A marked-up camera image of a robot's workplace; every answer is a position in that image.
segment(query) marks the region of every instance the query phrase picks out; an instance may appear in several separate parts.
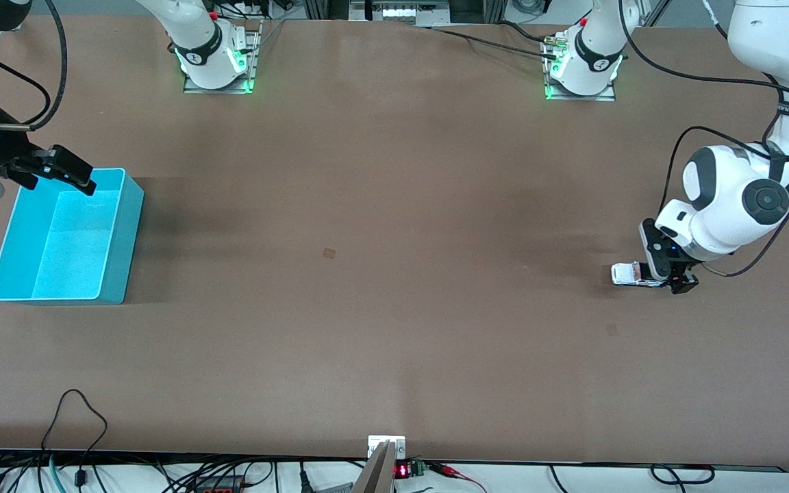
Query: table surface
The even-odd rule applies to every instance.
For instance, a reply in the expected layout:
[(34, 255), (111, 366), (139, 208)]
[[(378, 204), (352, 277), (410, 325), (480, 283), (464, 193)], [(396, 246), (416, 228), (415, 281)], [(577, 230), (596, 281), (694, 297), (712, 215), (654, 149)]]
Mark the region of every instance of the table surface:
[[(789, 225), (749, 274), (699, 271), (685, 296), (608, 279), (642, 257), (677, 134), (757, 138), (773, 91), (633, 57), (616, 103), (548, 102), (527, 56), (295, 22), (255, 94), (187, 96), (152, 18), (65, 25), (66, 97), (32, 138), (127, 168), (147, 198), (124, 305), (0, 305), (0, 446), (37, 446), (76, 387), (109, 418), (103, 448), (360, 456), (396, 433), (433, 457), (789, 465)], [(713, 30), (636, 40), (757, 76)], [(49, 18), (0, 41), (52, 89), (57, 53)], [(0, 71), (17, 118), (32, 91)], [(686, 138), (677, 162), (718, 142)], [(69, 400), (50, 446), (98, 431)]]

